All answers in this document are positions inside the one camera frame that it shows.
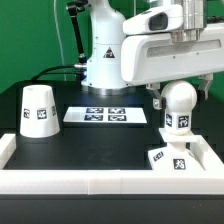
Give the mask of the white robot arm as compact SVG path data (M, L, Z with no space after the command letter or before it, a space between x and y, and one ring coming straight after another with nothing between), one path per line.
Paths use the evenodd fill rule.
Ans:
M108 0L89 0L92 55L85 89L118 95L144 85L160 110L162 82L198 77L200 99L213 75L224 71L224 22L206 18L206 0L146 0L150 8L130 19Z

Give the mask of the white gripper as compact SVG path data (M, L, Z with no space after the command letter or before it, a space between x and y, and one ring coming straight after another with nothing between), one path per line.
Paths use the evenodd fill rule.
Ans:
M121 49L121 75L146 85L156 110L166 108L158 82L200 76L198 100L208 99L213 74L224 71L224 24L209 24L198 41L173 43L170 33L129 36Z

